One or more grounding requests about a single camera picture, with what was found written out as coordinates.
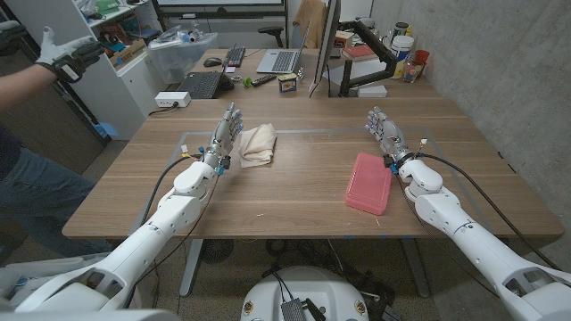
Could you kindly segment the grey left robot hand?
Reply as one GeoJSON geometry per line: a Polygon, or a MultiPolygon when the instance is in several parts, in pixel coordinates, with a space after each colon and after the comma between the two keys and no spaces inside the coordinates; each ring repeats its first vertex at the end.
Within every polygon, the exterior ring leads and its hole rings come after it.
{"type": "Polygon", "coordinates": [[[218,171],[229,169],[229,161],[225,160],[233,149],[238,134],[243,129],[242,112],[231,102],[218,125],[213,130],[208,145],[203,153],[203,162],[218,171]]]}

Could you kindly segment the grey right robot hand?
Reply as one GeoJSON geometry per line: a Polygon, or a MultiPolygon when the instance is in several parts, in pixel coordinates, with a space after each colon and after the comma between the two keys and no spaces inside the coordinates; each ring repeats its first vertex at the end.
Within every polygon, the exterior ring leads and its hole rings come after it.
{"type": "Polygon", "coordinates": [[[365,129],[379,142],[387,168],[394,167],[398,171],[413,157],[402,131],[378,106],[368,112],[365,129]]]}

